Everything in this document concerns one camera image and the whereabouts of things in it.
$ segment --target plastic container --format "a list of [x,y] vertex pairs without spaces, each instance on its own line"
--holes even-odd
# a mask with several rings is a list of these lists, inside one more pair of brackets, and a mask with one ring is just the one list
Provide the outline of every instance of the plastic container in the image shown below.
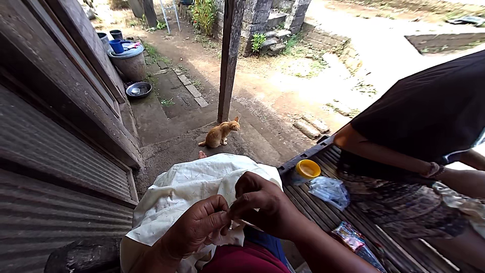
[[113,64],[125,75],[126,79],[131,82],[140,82],[146,77],[145,58],[143,57],[143,45],[139,47],[116,54],[113,50],[108,51],[109,58]]
[[110,44],[109,44],[110,40],[108,39],[108,35],[106,33],[103,33],[103,32],[98,32],[97,36],[99,37],[101,42],[103,42],[104,50],[109,50],[111,47],[110,47]]
[[122,41],[120,39],[115,39],[115,40],[111,40],[109,43],[110,43],[110,46],[113,49],[114,53],[121,54],[125,51],[123,44],[131,43],[131,42],[130,41]]
[[291,175],[291,181],[294,185],[300,185],[310,182],[313,178],[319,176],[321,172],[317,163],[309,159],[303,159],[296,164],[295,170]]
[[113,39],[118,39],[118,40],[124,40],[123,39],[123,34],[121,33],[121,30],[110,30],[110,34],[113,37]]

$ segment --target metal bowl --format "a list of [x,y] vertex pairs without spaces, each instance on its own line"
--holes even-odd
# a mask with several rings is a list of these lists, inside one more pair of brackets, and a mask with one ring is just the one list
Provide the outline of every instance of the metal bowl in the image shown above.
[[[140,92],[136,94],[133,92],[134,90],[139,89]],[[151,84],[147,82],[137,82],[135,84],[132,84],[126,88],[126,94],[128,95],[129,98],[136,98],[136,99],[141,99],[144,97],[147,97],[150,94],[152,87]]]

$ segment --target corrugated metal sheet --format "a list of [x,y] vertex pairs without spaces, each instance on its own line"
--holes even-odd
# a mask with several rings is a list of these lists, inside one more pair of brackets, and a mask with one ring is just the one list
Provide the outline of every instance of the corrugated metal sheet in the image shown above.
[[0,147],[2,157],[24,166],[131,199],[124,170],[2,86]]
[[41,273],[50,253],[79,239],[120,238],[132,209],[0,170],[0,272]]

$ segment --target orange cat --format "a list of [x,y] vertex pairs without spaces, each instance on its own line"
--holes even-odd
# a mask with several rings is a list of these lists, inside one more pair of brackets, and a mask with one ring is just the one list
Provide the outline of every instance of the orange cat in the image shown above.
[[227,136],[231,131],[239,130],[239,117],[233,121],[224,121],[212,128],[206,136],[206,141],[200,142],[199,146],[209,146],[211,148],[219,147],[219,145],[227,145]]

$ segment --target pink cloth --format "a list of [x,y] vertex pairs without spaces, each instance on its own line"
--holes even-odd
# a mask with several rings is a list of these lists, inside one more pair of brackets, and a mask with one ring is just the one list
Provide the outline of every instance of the pink cloth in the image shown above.
[[212,260],[200,273],[290,273],[290,270],[262,246],[245,241],[244,246],[218,246]]

